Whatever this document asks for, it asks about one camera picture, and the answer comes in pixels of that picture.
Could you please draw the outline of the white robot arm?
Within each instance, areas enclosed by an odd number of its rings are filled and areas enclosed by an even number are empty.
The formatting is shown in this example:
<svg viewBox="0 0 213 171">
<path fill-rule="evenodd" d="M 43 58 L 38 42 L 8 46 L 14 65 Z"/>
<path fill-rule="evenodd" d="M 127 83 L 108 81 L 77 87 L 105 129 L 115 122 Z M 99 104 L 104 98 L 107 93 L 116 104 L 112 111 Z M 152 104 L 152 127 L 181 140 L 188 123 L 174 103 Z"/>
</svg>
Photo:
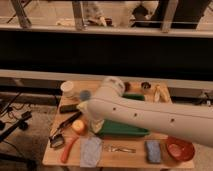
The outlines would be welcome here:
<svg viewBox="0 0 213 171">
<path fill-rule="evenodd" d="M 95 123 L 107 119 L 213 147 L 213 107 L 127 99 L 124 91 L 119 77 L 108 76 L 78 109 Z"/>
</svg>

